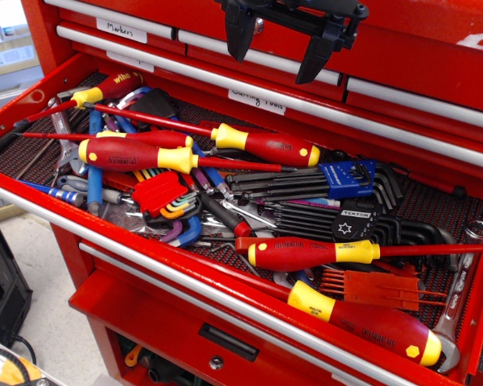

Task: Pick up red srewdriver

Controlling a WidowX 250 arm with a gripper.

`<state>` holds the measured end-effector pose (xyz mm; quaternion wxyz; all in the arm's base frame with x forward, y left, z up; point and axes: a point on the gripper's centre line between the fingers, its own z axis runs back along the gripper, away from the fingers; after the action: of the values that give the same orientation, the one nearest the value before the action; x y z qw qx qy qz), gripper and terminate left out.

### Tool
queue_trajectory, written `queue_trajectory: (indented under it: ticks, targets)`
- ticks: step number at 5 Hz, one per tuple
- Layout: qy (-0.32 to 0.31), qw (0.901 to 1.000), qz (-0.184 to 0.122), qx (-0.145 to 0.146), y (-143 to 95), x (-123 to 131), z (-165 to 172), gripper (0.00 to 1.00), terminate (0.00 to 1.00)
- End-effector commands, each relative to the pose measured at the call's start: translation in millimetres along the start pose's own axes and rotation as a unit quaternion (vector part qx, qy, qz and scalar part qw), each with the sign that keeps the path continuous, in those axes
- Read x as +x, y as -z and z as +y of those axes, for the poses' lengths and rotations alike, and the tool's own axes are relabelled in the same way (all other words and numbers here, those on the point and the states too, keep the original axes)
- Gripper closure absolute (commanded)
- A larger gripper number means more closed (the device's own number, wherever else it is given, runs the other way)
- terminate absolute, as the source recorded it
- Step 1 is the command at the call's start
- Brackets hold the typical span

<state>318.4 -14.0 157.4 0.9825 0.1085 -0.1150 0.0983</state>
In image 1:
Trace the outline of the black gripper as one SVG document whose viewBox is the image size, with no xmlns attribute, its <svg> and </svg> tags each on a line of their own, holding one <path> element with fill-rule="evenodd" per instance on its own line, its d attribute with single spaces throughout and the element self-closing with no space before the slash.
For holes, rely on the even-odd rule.
<svg viewBox="0 0 483 386">
<path fill-rule="evenodd" d="M 229 54 L 241 63 L 252 43 L 257 18 L 309 35 L 297 84 L 311 83 L 333 52 L 351 48 L 369 8 L 359 1 L 221 1 Z"/>
</svg>

